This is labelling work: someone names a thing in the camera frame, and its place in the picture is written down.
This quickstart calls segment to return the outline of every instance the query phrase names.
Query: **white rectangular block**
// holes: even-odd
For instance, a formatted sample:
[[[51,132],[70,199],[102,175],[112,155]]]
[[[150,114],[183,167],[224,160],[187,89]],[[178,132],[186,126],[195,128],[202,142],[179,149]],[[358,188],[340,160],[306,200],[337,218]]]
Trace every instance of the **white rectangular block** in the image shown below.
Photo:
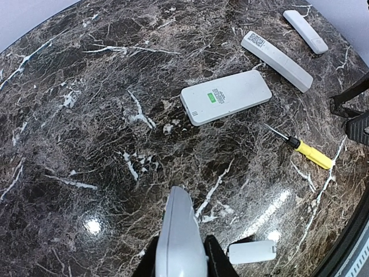
[[[274,241],[255,241],[244,244],[231,244],[228,258],[231,264],[259,263],[269,261],[277,256]]]
[[[193,85],[180,93],[195,126],[265,103],[271,97],[270,89],[256,70]]]
[[[297,10],[286,10],[283,16],[296,29],[314,53],[323,54],[328,51],[328,45]]]
[[[241,45],[285,77],[301,92],[311,88],[312,76],[255,32],[248,32],[242,39]]]

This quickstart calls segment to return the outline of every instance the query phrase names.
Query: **sticker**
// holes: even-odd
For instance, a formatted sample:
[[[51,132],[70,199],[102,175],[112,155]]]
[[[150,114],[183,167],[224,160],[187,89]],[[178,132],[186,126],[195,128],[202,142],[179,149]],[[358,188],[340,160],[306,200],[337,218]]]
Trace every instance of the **sticker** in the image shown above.
[[[209,96],[209,99],[210,99],[210,101],[211,101],[212,103],[215,103],[215,102],[216,102],[216,100],[215,100],[215,98],[214,98],[214,95],[213,95],[212,93],[208,93],[208,96]]]
[[[252,33],[251,36],[249,36],[247,38],[247,40],[251,41],[252,43],[254,43],[258,47],[262,47],[265,43],[265,39],[258,36],[256,33]]]
[[[217,99],[219,104],[224,104],[225,103],[225,95],[222,91],[215,88],[215,89],[213,89],[213,93],[214,93],[215,99]]]

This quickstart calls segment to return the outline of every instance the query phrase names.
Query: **white wall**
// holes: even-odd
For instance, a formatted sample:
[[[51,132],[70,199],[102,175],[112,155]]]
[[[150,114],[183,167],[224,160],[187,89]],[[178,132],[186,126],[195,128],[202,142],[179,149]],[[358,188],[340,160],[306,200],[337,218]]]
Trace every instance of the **white wall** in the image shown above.
[[[17,39],[79,0],[0,0],[0,53]]]
[[[367,0],[308,0],[350,42],[369,66]]]

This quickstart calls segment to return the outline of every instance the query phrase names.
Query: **black bracket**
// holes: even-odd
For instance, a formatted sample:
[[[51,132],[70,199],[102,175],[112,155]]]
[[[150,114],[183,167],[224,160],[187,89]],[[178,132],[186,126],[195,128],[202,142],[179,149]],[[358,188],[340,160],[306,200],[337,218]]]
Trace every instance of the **black bracket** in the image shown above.
[[[346,123],[348,138],[365,145],[369,145],[369,110],[366,112],[356,111],[343,107],[343,104],[367,89],[369,89],[369,73],[365,74],[343,93],[331,97],[330,102],[330,112],[332,114],[349,119]]]

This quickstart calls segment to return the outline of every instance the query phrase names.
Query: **screwdriver shaft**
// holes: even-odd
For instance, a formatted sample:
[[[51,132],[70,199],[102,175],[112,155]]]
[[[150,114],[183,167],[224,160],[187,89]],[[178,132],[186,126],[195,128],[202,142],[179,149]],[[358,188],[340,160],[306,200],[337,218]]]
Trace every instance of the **screwdriver shaft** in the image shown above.
[[[275,132],[275,134],[281,136],[282,138],[284,138],[285,140],[288,140],[288,137],[280,132],[278,132],[276,129],[273,129],[272,127],[270,127],[268,124],[264,123],[264,125],[266,127],[268,127],[270,130],[272,130],[273,132]]]

